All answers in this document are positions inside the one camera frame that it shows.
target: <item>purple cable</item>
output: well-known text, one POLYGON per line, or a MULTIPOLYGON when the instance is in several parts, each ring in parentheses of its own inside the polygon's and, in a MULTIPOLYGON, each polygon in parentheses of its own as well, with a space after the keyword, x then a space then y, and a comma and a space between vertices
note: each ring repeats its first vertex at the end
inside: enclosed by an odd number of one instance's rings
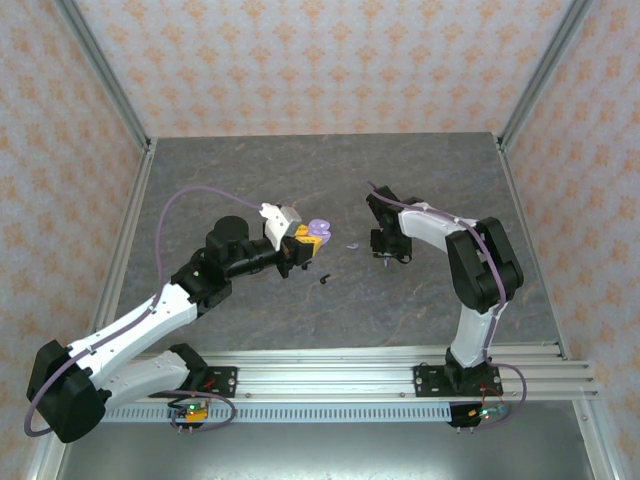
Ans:
MULTIPOLYGON (((438 210, 437 208, 433 208, 431 206, 429 206, 428 208, 424 208, 424 207, 417 207, 415 205, 407 205, 406 203, 402 203, 402 202, 397 202, 395 200, 391 200, 390 198, 387 197, 383 197, 382 195, 380 195, 378 192, 376 192, 376 186, 372 183, 372 182, 367 182, 373 189, 374 191, 371 192, 371 195, 373 195, 374 197, 376 197, 378 200, 382 200, 383 202, 386 202, 390 205, 395 205, 396 207, 401 207, 401 208, 405 208, 407 210, 414 210, 417 212, 432 212, 435 213, 436 215, 445 218, 447 220, 451 220, 457 224, 459 224, 460 226, 462 226, 463 228, 465 228, 470 234, 471 236, 474 238, 474 240, 476 241, 476 243, 478 244, 478 247, 480 248, 480 250, 482 251, 482 253, 484 254, 485 258, 487 259, 487 264, 489 265, 489 270, 491 270, 491 274, 493 275, 493 278, 496 281, 496 284, 498 285, 498 292, 500 294, 500 302, 498 303, 498 306, 495 310, 500 311, 505 304, 507 303, 507 294, 505 292, 504 289, 504 284, 502 283, 502 279, 500 278, 500 274, 498 273, 498 268, 496 267, 495 262, 493 261, 493 258, 491 258, 491 254, 489 253, 489 249, 487 248, 487 246, 485 245, 484 241, 482 240, 482 237, 480 236, 480 234, 478 232, 476 232, 476 230, 469 225, 467 222, 465 222, 464 220, 451 215, 450 213, 447 212, 443 212, 442 210, 438 210)), ((518 377, 520 377, 520 381, 522 382, 522 398, 520 399, 520 402, 518 402, 518 405, 511 410, 511 412, 509 414, 507 414, 506 417, 503 417, 502 419, 498 420, 497 422, 494 423, 490 423, 489 425, 480 425, 479 427, 476 427, 475 430, 489 430, 491 428, 494 428, 498 425, 502 425, 505 422, 509 421, 521 408, 522 405, 524 405, 524 402, 527 398, 527 381, 524 378, 524 375, 522 374, 522 372, 520 371, 520 369, 518 367, 516 367, 515 365, 509 365, 507 363, 493 363, 491 361, 491 359, 489 358, 489 346, 491 345, 491 340, 493 339, 493 335, 495 334, 496 328, 498 325, 498 320, 494 315, 491 316, 491 323, 489 324, 489 332, 487 333, 487 338, 485 338, 484 340, 484 345, 482 346, 482 357, 484 359, 485 362, 487 362, 487 365, 491 366, 491 367, 503 367, 503 368, 508 368, 510 370, 513 370, 518 377)))
MULTIPOLYGON (((89 347, 88 349, 83 350, 82 352, 80 352, 75 357, 72 357, 69 360, 67 360, 58 370, 56 370, 47 379, 46 382, 44 382, 42 387, 40 387, 40 390, 38 390, 38 392, 33 397, 33 400, 31 401, 31 404, 29 405, 29 408, 27 410, 27 414, 26 414, 25 419, 24 419, 24 433, 27 434, 27 436, 29 436, 29 437, 40 437, 42 435, 46 435, 47 433, 51 432, 51 428, 45 428, 45 429, 39 430, 37 432, 34 431, 31 428, 31 421, 33 420, 33 415, 34 415, 34 413, 36 411, 36 408, 38 407, 38 404, 42 400, 42 397, 44 396, 44 394, 47 393, 47 390, 49 390, 49 388, 51 388, 51 385, 53 385, 55 383, 55 381, 58 380, 58 378, 60 378, 60 376, 62 376, 62 374, 64 372, 66 372, 73 364, 77 363, 80 359, 86 357, 91 351, 100 348, 105 343, 110 342, 114 338, 119 337, 120 335, 128 332, 132 328, 134 328, 137 325, 139 325, 140 322, 142 322, 145 318, 147 318, 147 316, 158 305, 158 302, 160 302, 160 297, 162 296, 162 290, 164 289, 164 274, 162 272, 162 258, 161 258, 161 255, 160 255, 160 238, 162 236, 161 234, 162 234, 162 226, 164 224, 164 219, 167 216, 167 212, 169 210, 169 207, 171 207, 171 205, 173 205, 173 203, 179 197, 181 197, 185 193, 193 192, 193 191, 196 191, 196 190, 203 190, 203 191, 207 191, 207 192, 217 193, 219 195, 223 195, 223 196, 225 196, 227 198, 230 198, 231 200, 235 200, 236 202, 242 203, 243 205, 246 205, 246 206, 248 206, 250 208, 254 208, 256 210, 260 210, 262 208, 261 205, 258 205, 257 203, 249 202, 249 201, 244 200, 244 199, 242 199, 240 197, 237 197, 237 196, 235 196, 235 195, 233 195, 231 193, 225 192, 222 189, 215 188, 215 187, 204 186, 204 185, 203 186, 185 187, 185 188, 182 188, 182 189, 178 190, 176 193, 174 193, 173 196, 167 201, 167 203, 165 204, 164 208, 162 209, 162 213, 160 214, 160 220, 158 220, 158 227, 156 229, 155 249, 156 249, 156 266, 158 268, 158 287, 156 289, 156 294, 153 297, 153 300, 151 302, 151 305, 150 305, 151 308, 147 308, 138 318, 136 318, 134 321, 132 321, 128 325, 125 325, 120 330, 117 330, 117 331, 113 332, 111 335, 107 335, 106 337, 104 337, 100 341, 98 341, 98 342, 94 343, 93 345, 91 345, 91 347, 89 347)), ((201 393, 202 392, 184 392, 185 395, 191 395, 191 394, 200 395, 201 393)), ((233 419, 233 417, 235 417, 235 413, 232 414, 231 419, 229 421, 231 421, 233 419)))
MULTIPOLYGON (((236 415, 238 414, 238 409, 236 408, 236 406, 233 404, 233 402, 231 400, 229 400, 228 398, 225 398, 225 397, 223 397, 221 395, 216 395, 215 393, 190 392, 188 390, 168 390, 168 391, 162 392, 162 393, 167 394, 167 395, 191 395, 193 397, 212 398, 214 400, 221 400, 224 403, 226 403, 227 405, 229 405, 229 408, 231 409, 231 415, 229 415, 229 418, 227 418, 226 420, 223 420, 222 422, 218 422, 218 423, 214 423, 212 425, 209 425, 207 427, 200 427, 200 428, 197 428, 197 429, 189 429, 190 433, 209 432, 211 430, 216 430, 218 428, 226 427, 227 425, 229 425, 233 421, 234 418, 236 418, 236 415)), ((183 408, 179 408, 175 412, 173 412, 173 415, 171 416, 171 426, 173 428, 175 428, 176 430, 178 430, 178 433, 180 433, 180 431, 182 430, 183 427, 176 423, 176 418, 178 417, 178 415, 180 415, 182 412, 185 412, 186 410, 187 410, 187 406, 185 406, 183 408)))

